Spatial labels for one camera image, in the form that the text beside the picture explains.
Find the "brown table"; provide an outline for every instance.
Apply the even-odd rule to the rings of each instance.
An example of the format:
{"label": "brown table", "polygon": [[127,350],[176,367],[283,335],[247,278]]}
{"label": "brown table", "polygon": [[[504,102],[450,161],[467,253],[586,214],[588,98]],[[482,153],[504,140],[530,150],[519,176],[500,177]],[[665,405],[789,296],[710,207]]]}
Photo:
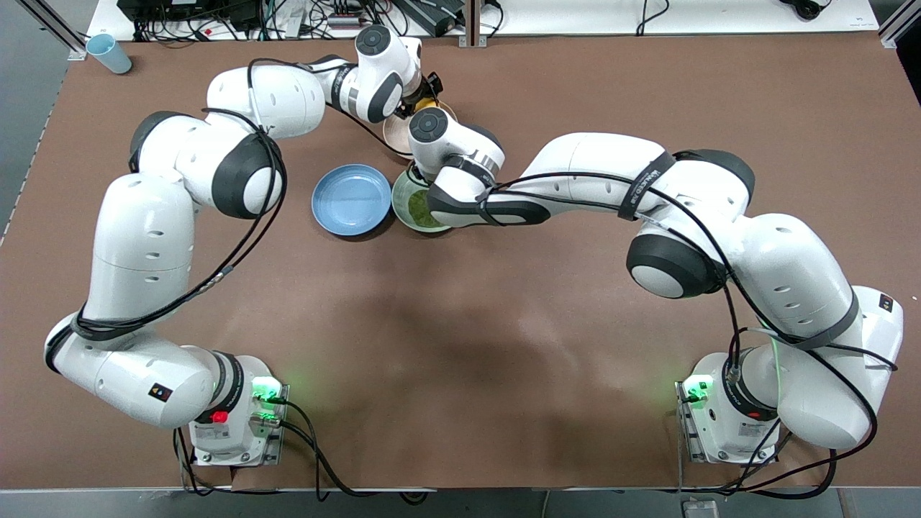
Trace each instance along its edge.
{"label": "brown table", "polygon": [[[144,116],[197,113],[211,78],[253,57],[353,56],[351,45],[130,44],[125,77],[93,61],[71,66],[0,250],[0,487],[178,484],[169,432],[49,372],[42,340],[87,295],[99,201],[127,172],[128,140]],[[426,41],[423,57],[460,118],[502,140],[503,180],[575,131],[748,160],[758,175],[750,214],[804,219],[851,282],[905,307],[902,370],[879,437],[841,463],[836,484],[921,484],[921,112],[895,53],[874,34],[551,38],[481,51]],[[362,162],[394,179],[402,163],[335,112],[281,147],[291,182],[276,227],[230,280],[162,324],[165,337],[264,359],[291,383],[353,487],[674,486],[672,383],[726,348],[722,297],[664,300],[636,286],[624,256],[637,225],[612,215],[434,239],[397,222],[373,239],[336,239],[310,213],[322,174]],[[247,224],[206,213],[193,278]],[[765,472],[823,455],[794,443]],[[311,487],[310,462],[291,442],[280,466],[241,470],[235,486]],[[737,473],[693,466],[686,481]],[[227,481],[226,471],[203,474]]]}

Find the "blue cup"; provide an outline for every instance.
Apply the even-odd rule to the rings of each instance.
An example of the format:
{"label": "blue cup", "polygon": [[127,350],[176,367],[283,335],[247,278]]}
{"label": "blue cup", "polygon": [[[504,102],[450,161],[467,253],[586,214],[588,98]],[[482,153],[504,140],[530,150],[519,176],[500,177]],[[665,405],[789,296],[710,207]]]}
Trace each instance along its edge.
{"label": "blue cup", "polygon": [[87,53],[116,74],[131,70],[131,59],[111,34],[97,34],[87,41]]}

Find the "blue plate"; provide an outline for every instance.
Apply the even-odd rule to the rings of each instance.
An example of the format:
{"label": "blue plate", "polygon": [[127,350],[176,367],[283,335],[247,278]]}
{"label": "blue plate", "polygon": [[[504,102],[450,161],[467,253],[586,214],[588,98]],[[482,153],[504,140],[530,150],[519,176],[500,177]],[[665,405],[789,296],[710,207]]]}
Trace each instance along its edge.
{"label": "blue plate", "polygon": [[313,217],[329,232],[357,236],[373,230],[391,208],[391,185],[364,164],[337,167],[313,189]]}

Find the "green bowl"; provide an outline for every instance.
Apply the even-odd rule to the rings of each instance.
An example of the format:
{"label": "green bowl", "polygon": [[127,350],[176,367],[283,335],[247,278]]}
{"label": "green bowl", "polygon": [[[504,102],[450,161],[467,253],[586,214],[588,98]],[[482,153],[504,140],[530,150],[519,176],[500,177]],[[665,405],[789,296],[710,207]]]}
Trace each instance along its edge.
{"label": "green bowl", "polygon": [[406,171],[403,171],[393,183],[391,191],[391,205],[393,213],[410,229],[417,232],[431,234],[443,232],[450,229],[449,226],[442,225],[428,212],[426,196],[428,187],[419,185],[410,179]]}

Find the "white table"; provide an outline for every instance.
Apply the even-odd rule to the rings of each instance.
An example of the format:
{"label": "white table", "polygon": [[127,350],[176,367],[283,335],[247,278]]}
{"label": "white table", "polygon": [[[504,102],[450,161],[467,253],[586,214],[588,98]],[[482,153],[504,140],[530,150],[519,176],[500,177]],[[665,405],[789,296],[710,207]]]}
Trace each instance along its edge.
{"label": "white table", "polygon": [[[497,33],[502,36],[629,35],[635,33],[643,10],[643,0],[504,0],[502,5],[505,21]],[[647,16],[664,6],[664,0],[648,0]],[[286,25],[282,18],[278,23],[280,29]],[[391,13],[391,18],[396,29],[402,29],[402,15]],[[496,9],[484,6],[482,22],[495,25],[497,21]],[[192,25],[202,30],[210,29],[210,39],[233,39],[230,31],[220,23],[195,20]],[[798,18],[792,7],[779,0],[671,0],[667,13],[647,23],[646,35],[847,32],[878,28],[868,0],[832,0],[813,21]],[[185,23],[168,22],[167,29],[177,36],[191,34]],[[116,6],[116,0],[99,0],[88,33],[100,32],[108,32],[120,41],[132,39],[134,25]],[[489,32],[491,30],[484,27],[484,33]],[[330,33],[335,38],[350,38],[357,31],[333,29]],[[408,34],[427,36],[411,20]],[[458,34],[461,32],[457,29],[449,33]]]}

